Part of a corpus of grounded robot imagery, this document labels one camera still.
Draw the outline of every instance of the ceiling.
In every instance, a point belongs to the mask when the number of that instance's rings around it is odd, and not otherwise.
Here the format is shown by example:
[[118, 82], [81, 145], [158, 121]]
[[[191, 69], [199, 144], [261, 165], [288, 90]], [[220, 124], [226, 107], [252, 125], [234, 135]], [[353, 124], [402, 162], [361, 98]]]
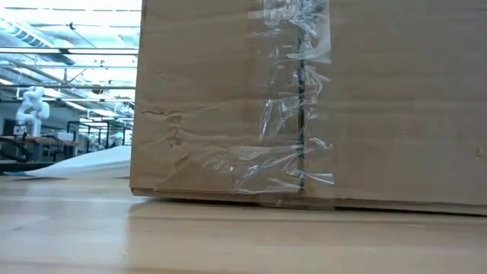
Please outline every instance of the ceiling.
[[[50, 88], [46, 96], [118, 99], [131, 105], [135, 89], [128, 87], [135, 87], [136, 55], [119, 56], [114, 54], [115, 50], [108, 50], [103, 55], [58, 54], [51, 58], [41, 54], [6, 53], [5, 48], [35, 48], [33, 43], [26, 41], [37, 39], [42, 41], [43, 47], [50, 48], [138, 49], [141, 7], [142, 0], [1, 1], [0, 84], [69, 85], [73, 88]], [[12, 31], [12, 26], [25, 35]], [[94, 85], [108, 88], [103, 88], [102, 94], [82, 88]], [[112, 89], [110, 86], [124, 88]], [[17, 88], [4, 87], [1, 90], [3, 99], [18, 95]], [[133, 107], [95, 100], [71, 102], [67, 107], [80, 111], [84, 108], [111, 110], [120, 116], [133, 114]]]

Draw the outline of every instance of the fluorescent light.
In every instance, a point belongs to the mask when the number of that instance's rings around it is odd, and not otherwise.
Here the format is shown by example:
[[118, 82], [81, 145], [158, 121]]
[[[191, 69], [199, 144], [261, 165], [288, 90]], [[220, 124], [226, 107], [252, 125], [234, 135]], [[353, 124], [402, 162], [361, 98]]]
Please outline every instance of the fluorescent light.
[[106, 123], [85, 123], [86, 126], [107, 126]]
[[0, 83], [2, 83], [2, 84], [14, 84], [14, 83], [7, 81], [7, 80], [4, 80], [4, 79], [0, 79]]
[[108, 103], [112, 103], [112, 102], [120, 102], [120, 103], [123, 103], [123, 102], [132, 102], [132, 100], [130, 99], [103, 99], [103, 98], [62, 98], [61, 99], [62, 101], [65, 101], [65, 102], [108, 102]]
[[61, 52], [59, 51], [59, 49], [50, 49], [50, 48], [0, 47], [0, 53], [56, 54], [56, 53], [61, 53]]
[[54, 97], [54, 98], [64, 96], [64, 94], [62, 94], [62, 93], [61, 93], [61, 92], [59, 92], [59, 91], [55, 91], [55, 90], [53, 90], [52, 88], [46, 88], [46, 89], [44, 90], [44, 95], [49, 96], [49, 97]]
[[61, 99], [65, 102], [99, 102], [100, 100], [89, 99], [89, 98], [63, 98]]
[[[88, 129], [80, 129], [79, 132], [80, 133], [88, 133]], [[106, 129], [91, 129], [91, 131], [90, 131], [90, 133], [93, 133], [93, 134], [98, 134], [98, 132], [107, 133], [107, 130]]]
[[105, 102], [132, 103], [133, 99], [105, 99]]
[[88, 110], [86, 107], [83, 107], [83, 106], [80, 106], [78, 104], [75, 104], [75, 103], [72, 103], [72, 102], [66, 102], [66, 104], [70, 107], [74, 107], [75, 109], [77, 110], [83, 110], [83, 111], [86, 111]]
[[[24, 100], [22, 97], [17, 97], [16, 99], [17, 100]], [[52, 101], [55, 101], [55, 100], [57, 100], [57, 99], [55, 99], [55, 98], [49, 98], [49, 97], [43, 97], [43, 101], [44, 102], [52, 102]]]
[[71, 54], [137, 55], [138, 49], [67, 49]]
[[91, 110], [96, 114], [100, 114], [101, 116], [118, 116], [118, 114], [114, 113], [110, 110]]

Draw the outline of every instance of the white robot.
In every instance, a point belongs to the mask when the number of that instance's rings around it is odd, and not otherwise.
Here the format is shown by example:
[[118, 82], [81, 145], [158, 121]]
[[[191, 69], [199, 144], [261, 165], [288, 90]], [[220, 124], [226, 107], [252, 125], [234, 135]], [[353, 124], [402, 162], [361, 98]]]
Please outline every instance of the white robot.
[[[50, 114], [49, 104], [43, 102], [43, 96], [44, 88], [41, 87], [30, 87], [29, 91], [24, 92], [24, 101], [15, 116], [14, 135], [19, 136], [25, 133], [32, 137], [40, 135], [41, 120], [49, 118]], [[25, 112], [30, 108], [33, 110], [30, 114], [26, 114]]]

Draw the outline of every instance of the wooden floor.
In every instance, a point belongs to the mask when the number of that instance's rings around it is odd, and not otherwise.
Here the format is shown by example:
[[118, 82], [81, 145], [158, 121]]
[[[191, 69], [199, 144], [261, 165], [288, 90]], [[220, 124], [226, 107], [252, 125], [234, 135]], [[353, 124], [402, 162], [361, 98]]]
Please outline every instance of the wooden floor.
[[487, 273], [487, 218], [132, 197], [0, 177], [0, 273]]

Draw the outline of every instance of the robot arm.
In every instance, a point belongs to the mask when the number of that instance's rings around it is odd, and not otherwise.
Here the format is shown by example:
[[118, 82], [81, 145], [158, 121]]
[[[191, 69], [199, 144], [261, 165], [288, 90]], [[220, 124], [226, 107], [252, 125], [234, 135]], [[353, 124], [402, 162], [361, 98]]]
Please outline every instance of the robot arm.
[[[31, 136], [40, 135], [41, 119], [49, 118], [50, 109], [49, 104], [43, 102], [44, 88], [30, 87], [29, 91], [24, 92], [24, 100], [21, 107], [17, 110], [15, 116], [16, 123], [14, 127], [14, 135], [23, 135], [28, 133]], [[30, 114], [25, 112], [30, 108], [33, 111]], [[31, 124], [29, 132], [27, 132], [27, 124]]]

